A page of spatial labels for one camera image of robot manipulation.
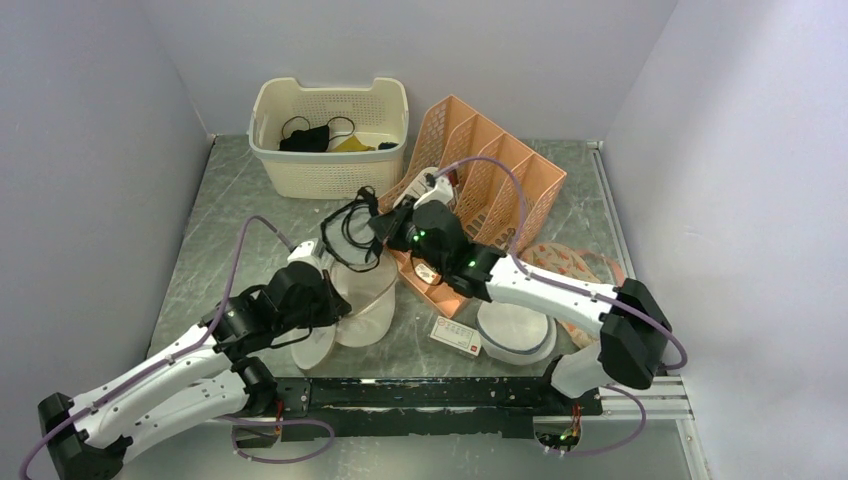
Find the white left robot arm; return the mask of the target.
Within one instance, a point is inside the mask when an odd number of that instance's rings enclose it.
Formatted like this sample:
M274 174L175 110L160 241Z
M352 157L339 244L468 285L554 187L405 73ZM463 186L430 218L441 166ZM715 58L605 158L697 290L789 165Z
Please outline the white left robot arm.
M42 400L38 446L62 479L112 479L132 456L199 423L278 410L277 381L256 352L351 310L328 269L293 261L266 284L226 291L209 318L122 376Z

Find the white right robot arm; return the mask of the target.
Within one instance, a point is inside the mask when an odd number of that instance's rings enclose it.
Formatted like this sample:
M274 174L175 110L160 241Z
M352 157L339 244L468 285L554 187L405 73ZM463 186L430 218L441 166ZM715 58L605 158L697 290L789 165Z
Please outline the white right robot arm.
M539 391L542 406L562 414L589 390L618 384L649 389L671 327L647 287L581 282L529 265L496 247L474 242L449 208L406 202L368 222L376 240L423 260L456 293L524 307L566 320L596 343L553 364Z

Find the white mesh laundry bag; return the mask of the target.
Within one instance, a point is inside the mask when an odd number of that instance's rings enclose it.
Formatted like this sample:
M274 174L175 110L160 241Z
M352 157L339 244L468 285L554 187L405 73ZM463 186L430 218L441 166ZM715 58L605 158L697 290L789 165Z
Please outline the white mesh laundry bag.
M337 346L363 348L377 343L387 334L395 314L398 269L388 253L382 253L376 267L367 272L337 263L330 276L352 311L332 326L315 327L307 339L291 347L294 364L303 371L320 365Z

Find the black white bra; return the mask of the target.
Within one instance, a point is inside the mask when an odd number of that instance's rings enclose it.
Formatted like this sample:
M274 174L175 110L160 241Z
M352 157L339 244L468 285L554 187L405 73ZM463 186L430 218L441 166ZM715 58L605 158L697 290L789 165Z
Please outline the black white bra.
M365 186L350 202L321 221L321 240L338 264L356 273L368 272L379 266L383 245L369 225L377 214L375 190Z

